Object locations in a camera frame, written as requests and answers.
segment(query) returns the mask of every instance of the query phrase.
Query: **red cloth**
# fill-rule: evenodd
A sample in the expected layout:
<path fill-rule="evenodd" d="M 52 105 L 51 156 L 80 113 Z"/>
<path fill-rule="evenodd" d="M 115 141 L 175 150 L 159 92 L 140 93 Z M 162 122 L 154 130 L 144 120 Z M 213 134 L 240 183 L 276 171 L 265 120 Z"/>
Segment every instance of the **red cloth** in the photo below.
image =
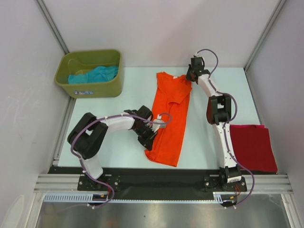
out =
<path fill-rule="evenodd" d="M 269 130 L 263 125 L 231 125 L 230 135 L 237 161 L 252 171 L 277 172 Z"/>

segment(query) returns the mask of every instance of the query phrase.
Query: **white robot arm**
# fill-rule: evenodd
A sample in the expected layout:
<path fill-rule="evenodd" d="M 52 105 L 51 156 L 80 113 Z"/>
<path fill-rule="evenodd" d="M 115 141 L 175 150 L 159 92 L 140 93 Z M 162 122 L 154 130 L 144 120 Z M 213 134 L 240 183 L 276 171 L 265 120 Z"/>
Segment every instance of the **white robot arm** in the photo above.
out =
<path fill-rule="evenodd" d="M 202 57 L 194 56 L 191 58 L 186 78 L 196 82 L 209 98 L 207 120 L 213 126 L 221 147 L 218 158 L 223 182 L 241 181 L 240 167 L 236 162 L 230 137 L 231 97 L 219 92 L 210 78 L 210 72 L 204 69 Z"/>
<path fill-rule="evenodd" d="M 84 170 L 94 179 L 98 179 L 103 174 L 102 166 L 98 159 L 98 151 L 104 140 L 106 133 L 118 130 L 134 130 L 138 135 L 138 141 L 147 149 L 152 149 L 152 144 L 157 130 L 165 127 L 165 123 L 158 115 L 153 121 L 151 110 L 142 106 L 137 110 L 125 110 L 119 115 L 104 117 L 97 121 L 97 117 L 91 113 L 86 113 L 68 136 L 68 142 L 74 146 L 73 154 L 80 159 Z"/>

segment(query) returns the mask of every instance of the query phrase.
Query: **teal cloth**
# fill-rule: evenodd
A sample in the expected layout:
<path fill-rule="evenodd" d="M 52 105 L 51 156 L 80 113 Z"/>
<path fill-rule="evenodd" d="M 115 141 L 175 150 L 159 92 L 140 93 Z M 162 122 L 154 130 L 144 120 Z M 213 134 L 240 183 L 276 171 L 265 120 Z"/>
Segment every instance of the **teal cloth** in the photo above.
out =
<path fill-rule="evenodd" d="M 99 66 L 83 75 L 69 75 L 69 84 L 109 82 L 118 73 L 118 66 Z"/>

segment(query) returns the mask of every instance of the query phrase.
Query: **olive green plastic bin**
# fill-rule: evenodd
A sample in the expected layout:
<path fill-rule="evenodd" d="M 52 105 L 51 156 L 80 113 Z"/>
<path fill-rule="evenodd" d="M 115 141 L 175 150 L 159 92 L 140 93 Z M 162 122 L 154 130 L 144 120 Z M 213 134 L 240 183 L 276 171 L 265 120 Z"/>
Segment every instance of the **olive green plastic bin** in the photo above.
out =
<path fill-rule="evenodd" d="M 109 82 L 68 84 L 69 75 L 85 74 L 98 66 L 118 66 L 118 74 Z M 71 52 L 61 59 L 55 82 L 73 98 L 118 96 L 123 89 L 121 53 L 112 49 Z"/>

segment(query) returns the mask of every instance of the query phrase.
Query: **metal frame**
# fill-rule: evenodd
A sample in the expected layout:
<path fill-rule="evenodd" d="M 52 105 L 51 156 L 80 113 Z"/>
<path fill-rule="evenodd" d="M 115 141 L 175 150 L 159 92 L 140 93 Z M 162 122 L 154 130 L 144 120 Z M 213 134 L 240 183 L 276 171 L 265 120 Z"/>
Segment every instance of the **metal frame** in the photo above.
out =
<path fill-rule="evenodd" d="M 34 199 L 26 228 L 36 226 L 45 196 L 52 193 L 66 193 L 71 196 L 83 193 L 104 193 L 104 192 L 83 192 L 78 191 L 77 186 L 81 174 L 41 174 L 38 177 L 34 189 Z M 246 179 L 248 189 L 251 188 L 252 178 L 250 175 L 243 175 Z M 255 175 L 256 183 L 253 194 L 281 194 L 285 210 L 292 228 L 304 227 L 303 221 L 298 213 L 293 191 L 287 175 Z M 112 203 L 220 203 L 220 195 L 228 194 L 227 192 L 214 192 L 214 200 L 179 200 L 179 201 L 147 201 L 147 200 L 113 200 Z M 70 202 L 83 202 L 70 198 Z"/>
<path fill-rule="evenodd" d="M 63 147 L 63 143 L 64 143 L 64 140 L 65 140 L 65 135 L 66 135 L 67 129 L 68 129 L 68 124 L 70 123 L 75 103 L 76 103 L 76 99 L 70 97 L 69 101 L 67 103 L 67 106 L 66 106 L 65 116 L 63 118 L 61 128 L 59 130 L 59 134 L 58 134 L 58 137 L 57 137 L 57 140 L 56 140 L 54 155 L 53 155 L 53 159 L 52 159 L 52 162 L 51 162 L 50 166 L 58 165 L 59 158 L 60 158 L 61 151 L 62 151 L 62 147 Z"/>
<path fill-rule="evenodd" d="M 253 104 L 255 105 L 255 108 L 256 108 L 256 113 L 257 113 L 257 117 L 258 117 L 258 120 L 260 122 L 260 124 L 264 124 L 264 119 L 263 119 L 263 116 L 261 114 L 261 112 L 259 111 L 259 105 L 257 104 L 257 101 L 255 99 L 256 96 L 256 93 L 254 91 L 254 89 L 252 88 L 252 81 L 251 81 L 251 77 L 249 76 L 249 73 L 245 71 L 245 76 L 246 76 L 246 79 L 247 79 L 247 83 L 248 83 L 248 86 L 249 86 L 249 90 L 250 90 L 250 93 L 251 93 L 251 96 L 252 96 L 252 100 L 253 100 Z"/>
<path fill-rule="evenodd" d="M 45 18 L 47 24 L 49 25 L 52 33 L 54 34 L 56 40 L 58 41 L 59 46 L 61 47 L 62 51 L 67 54 L 69 53 L 69 50 L 63 40 L 63 38 L 60 35 L 60 32 L 55 25 L 45 3 L 43 0 L 35 0 L 37 3 L 43 17 Z M 283 6 L 287 0 L 280 0 L 276 6 L 276 9 L 274 10 L 273 14 L 271 15 L 264 31 L 262 32 L 253 52 L 251 53 L 246 66 L 244 67 L 245 73 L 248 71 L 252 61 L 257 56 L 257 53 L 261 49 L 263 43 L 265 42 L 269 31 L 271 30 L 272 26 L 274 25 L 276 19 L 278 18 Z M 67 132 L 68 123 L 70 121 L 74 105 L 75 105 L 75 99 L 70 98 L 68 101 L 68 105 L 66 107 L 66 113 L 62 122 L 62 127 L 59 131 L 58 137 L 57 137 L 57 143 L 54 149 L 54 156 L 52 159 L 52 164 L 54 166 L 58 165 L 58 160 L 60 157 L 63 141 Z M 243 175 L 246 179 L 247 187 L 248 189 L 252 186 L 252 179 L 249 175 Z M 77 191 L 78 181 L 79 181 L 80 174 L 41 174 L 38 177 L 38 181 L 36 183 L 32 204 L 30 207 L 30 211 L 27 216 L 27 221 L 25 224 L 25 228 L 33 228 L 36 227 L 36 224 L 38 222 L 39 213 L 41 210 L 42 202 L 46 194 L 49 193 L 80 193 Z M 253 194 L 281 194 L 285 210 L 288 215 L 288 219 L 290 222 L 290 225 L 292 228 L 300 228 L 304 227 L 303 221 L 301 217 L 299 216 L 299 210 L 295 203 L 295 197 L 293 195 L 293 191 L 288 179 L 287 175 L 255 175 L 256 183 L 255 188 L 253 191 Z M 217 192 L 217 194 L 227 194 L 227 192 Z M 134 200 L 113 200 L 113 202 L 123 202 L 123 203 L 132 203 L 132 202 L 147 202 L 144 200 L 141 201 L 134 201 Z M 183 201 L 184 203 L 193 203 L 193 201 Z"/>
<path fill-rule="evenodd" d="M 41 174 L 38 177 L 34 193 L 84 193 L 78 191 L 78 181 L 81 174 Z M 247 188 L 251 189 L 251 175 L 245 177 Z M 255 187 L 252 194 L 292 194 L 287 175 L 255 175 Z M 217 194 L 231 194 L 229 192 L 216 192 Z"/>
<path fill-rule="evenodd" d="M 282 194 L 283 203 L 288 216 L 288 220 L 291 228 L 304 227 L 303 219 L 299 215 L 299 208 L 296 204 L 295 195 Z"/>
<path fill-rule="evenodd" d="M 271 28 L 273 27 L 274 23 L 276 22 L 279 14 L 281 13 L 284 5 L 286 4 L 286 2 L 287 2 L 287 0 L 280 0 L 278 2 L 274 12 L 272 13 L 269 21 L 266 24 L 266 27 L 265 27 L 264 31 L 262 32 L 256 46 L 254 47 L 252 53 L 250 54 L 250 57 L 249 57 L 248 61 L 245 64 L 245 67 L 244 67 L 245 72 L 248 71 L 248 69 L 250 68 L 251 63 L 253 62 L 253 60 L 257 56 L 257 54 L 258 54 L 259 50 L 261 49 L 262 45 L 265 43 Z"/>
<path fill-rule="evenodd" d="M 46 4 L 44 3 L 43 0 L 35 0 L 35 2 L 37 3 L 44 19 L 47 21 L 47 24 L 49 26 L 49 28 L 51 29 L 53 35 L 55 36 L 56 40 L 58 41 L 59 46 L 61 47 L 62 51 L 66 54 L 69 53 L 69 50 L 62 38 L 62 36 L 60 35 L 59 30 L 57 29 L 56 24 L 54 23 L 54 20 L 52 19 Z"/>

